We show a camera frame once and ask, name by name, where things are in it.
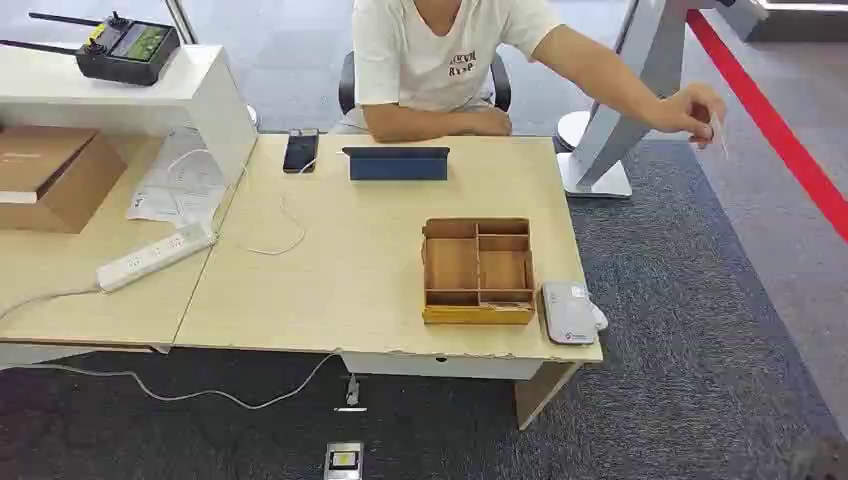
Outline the person's left hand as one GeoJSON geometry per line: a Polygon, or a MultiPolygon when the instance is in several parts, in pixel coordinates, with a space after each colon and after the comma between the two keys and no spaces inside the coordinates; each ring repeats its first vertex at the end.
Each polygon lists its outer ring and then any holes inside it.
{"type": "Polygon", "coordinates": [[[724,99],[711,86],[693,83],[659,101],[652,126],[664,133],[685,132],[691,142],[708,145],[715,137],[713,121],[725,115],[724,99]]]}

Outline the person's right hand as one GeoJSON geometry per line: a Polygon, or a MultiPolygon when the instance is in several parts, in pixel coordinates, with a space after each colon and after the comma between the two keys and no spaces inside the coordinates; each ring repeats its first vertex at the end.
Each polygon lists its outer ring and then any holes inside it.
{"type": "Polygon", "coordinates": [[[512,122],[508,113],[496,107],[469,112],[469,131],[478,136],[510,136],[512,122]]]}

